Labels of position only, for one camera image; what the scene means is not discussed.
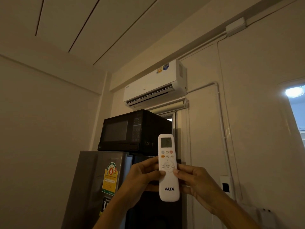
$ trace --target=roller shade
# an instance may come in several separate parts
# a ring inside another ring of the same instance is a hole
[[[154,114],[163,114],[173,111],[178,111],[181,109],[187,108],[188,100],[186,98],[177,99],[171,102],[167,102],[162,105],[154,106],[151,108],[148,108],[148,111],[151,111]]]

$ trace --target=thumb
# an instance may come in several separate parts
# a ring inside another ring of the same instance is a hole
[[[144,183],[148,184],[150,181],[159,181],[159,179],[163,176],[165,176],[166,172],[161,170],[155,170],[150,173],[144,174]]]
[[[178,169],[174,169],[173,173],[177,178],[179,178],[183,181],[186,181],[191,185],[194,185],[194,183],[195,183],[195,176],[194,175],[186,173],[186,172],[184,172],[182,170],[178,170]]]

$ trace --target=ceiling gap line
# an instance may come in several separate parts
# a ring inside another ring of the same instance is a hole
[[[37,27],[36,27],[35,36],[37,36],[37,32],[38,32],[38,27],[39,27],[39,23],[40,23],[40,18],[41,18],[41,13],[42,13],[43,4],[44,4],[44,0],[42,0],[42,3],[41,3],[41,8],[40,8],[40,13],[39,13],[39,18],[38,18],[38,23],[37,23]]]
[[[95,8],[96,8],[97,4],[99,3],[99,1],[100,1],[100,0],[97,0],[97,2],[96,2],[96,4],[95,4],[95,6],[93,7],[93,9],[92,9],[91,13],[89,14],[88,18],[86,19],[86,21],[85,21],[85,23],[84,23],[83,27],[82,27],[82,28],[81,28],[81,30],[79,31],[78,35],[76,36],[76,38],[75,38],[74,42],[72,43],[72,46],[70,47],[70,49],[69,49],[69,51],[68,51],[68,52],[70,52],[70,51],[71,51],[72,47],[74,46],[74,43],[75,43],[75,42],[76,42],[76,40],[78,39],[78,36],[81,34],[81,32],[82,32],[83,28],[85,27],[85,25],[86,25],[87,21],[89,20],[90,16],[92,15],[93,11],[95,10]]]
[[[120,38],[122,38],[124,36],[124,34],[157,2],[158,0],[155,0],[148,8],[146,11],[143,12],[143,14],[140,15],[140,17],[138,17],[134,23],[132,23],[131,26],[128,27],[128,29],[101,55],[101,57],[104,56],[104,54],[107,53],[107,51],[109,51],[116,43],[117,41],[120,40]]]

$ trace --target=ceiling lamp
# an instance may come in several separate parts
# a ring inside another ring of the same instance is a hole
[[[285,93],[288,96],[288,98],[296,98],[301,95],[304,95],[304,89],[302,86],[296,87],[296,88],[288,88],[288,89],[286,89]]]

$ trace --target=person's right hand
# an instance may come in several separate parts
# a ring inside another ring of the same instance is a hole
[[[217,185],[214,179],[202,167],[177,164],[178,169],[174,169],[174,175],[182,180],[180,191],[193,195],[198,202],[211,214],[216,214],[221,199],[228,196]]]

